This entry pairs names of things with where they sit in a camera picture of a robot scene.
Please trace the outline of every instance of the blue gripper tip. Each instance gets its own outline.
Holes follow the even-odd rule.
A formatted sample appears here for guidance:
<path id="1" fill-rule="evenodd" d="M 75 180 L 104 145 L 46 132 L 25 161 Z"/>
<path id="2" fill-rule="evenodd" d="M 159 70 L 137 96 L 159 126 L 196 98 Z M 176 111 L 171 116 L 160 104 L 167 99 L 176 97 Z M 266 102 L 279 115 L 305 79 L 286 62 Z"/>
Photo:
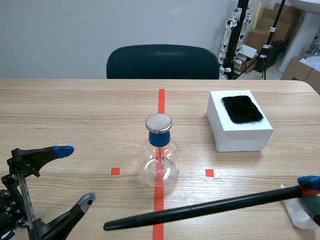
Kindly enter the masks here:
<path id="1" fill-rule="evenodd" d="M 60 159 L 70 156 L 75 151 L 73 146 L 54 146 L 53 150 Z"/>

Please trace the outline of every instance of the wooden table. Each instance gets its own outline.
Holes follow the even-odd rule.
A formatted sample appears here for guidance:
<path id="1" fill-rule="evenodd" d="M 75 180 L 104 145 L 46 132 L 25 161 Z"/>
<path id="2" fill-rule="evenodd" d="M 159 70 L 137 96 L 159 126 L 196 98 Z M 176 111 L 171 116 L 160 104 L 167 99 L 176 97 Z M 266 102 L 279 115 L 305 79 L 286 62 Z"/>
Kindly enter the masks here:
<path id="1" fill-rule="evenodd" d="M 87 192 L 97 199 L 69 240 L 151 240 L 152 226 L 105 232 L 104 221 L 153 211 L 154 188 L 140 180 L 137 150 L 148 137 L 158 89 L 180 145 L 182 170 L 165 191 L 165 209 L 292 186 L 319 175 L 320 97 L 306 83 L 263 80 L 0 80 L 0 175 L 11 150 L 72 145 L 41 177 L 27 178 L 35 214 L 44 221 L 69 210 Z M 209 91 L 251 90 L 274 128 L 262 152 L 216 151 L 206 118 Z M 120 167 L 120 175 L 111 168 Z M 214 169 L 206 177 L 205 169 Z M 26 230 L 13 239 L 25 240 Z M 295 229 L 281 202 L 164 225 L 165 240 L 315 240 Z"/>

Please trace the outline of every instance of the green object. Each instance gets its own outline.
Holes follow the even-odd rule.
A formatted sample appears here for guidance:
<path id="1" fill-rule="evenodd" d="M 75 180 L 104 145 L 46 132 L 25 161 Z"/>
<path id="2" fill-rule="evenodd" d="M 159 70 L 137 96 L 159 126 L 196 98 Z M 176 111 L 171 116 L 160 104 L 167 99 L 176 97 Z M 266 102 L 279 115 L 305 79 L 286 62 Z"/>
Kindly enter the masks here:
<path id="1" fill-rule="evenodd" d="M 299 198 L 298 202 L 310 218 L 320 226 L 320 196 Z"/>

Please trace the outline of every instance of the red tape square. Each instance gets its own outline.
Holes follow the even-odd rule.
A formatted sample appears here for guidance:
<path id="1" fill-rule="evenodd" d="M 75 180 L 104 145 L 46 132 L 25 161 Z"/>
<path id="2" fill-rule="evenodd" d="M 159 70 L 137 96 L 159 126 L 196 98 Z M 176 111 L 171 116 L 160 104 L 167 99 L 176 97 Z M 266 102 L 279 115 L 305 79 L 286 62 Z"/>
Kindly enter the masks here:
<path id="1" fill-rule="evenodd" d="M 211 177 L 211 178 L 215 177 L 214 170 L 213 169 L 206 169 L 205 170 L 205 176 L 206 177 Z"/>
<path id="2" fill-rule="evenodd" d="M 111 168 L 111 175 L 120 175 L 120 167 Z"/>

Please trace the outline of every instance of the white wall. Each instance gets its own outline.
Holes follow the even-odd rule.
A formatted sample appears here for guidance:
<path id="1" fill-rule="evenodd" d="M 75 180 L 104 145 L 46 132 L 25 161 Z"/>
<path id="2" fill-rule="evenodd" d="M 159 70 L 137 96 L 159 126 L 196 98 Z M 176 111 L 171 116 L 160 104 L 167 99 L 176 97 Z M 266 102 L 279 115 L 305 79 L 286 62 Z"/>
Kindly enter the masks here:
<path id="1" fill-rule="evenodd" d="M 250 0 L 254 16 L 257 2 Z M 280 0 L 264 1 L 264 7 Z M 1 0 L 0 78 L 105 78 L 108 56 L 138 44 L 217 53 L 238 0 Z"/>

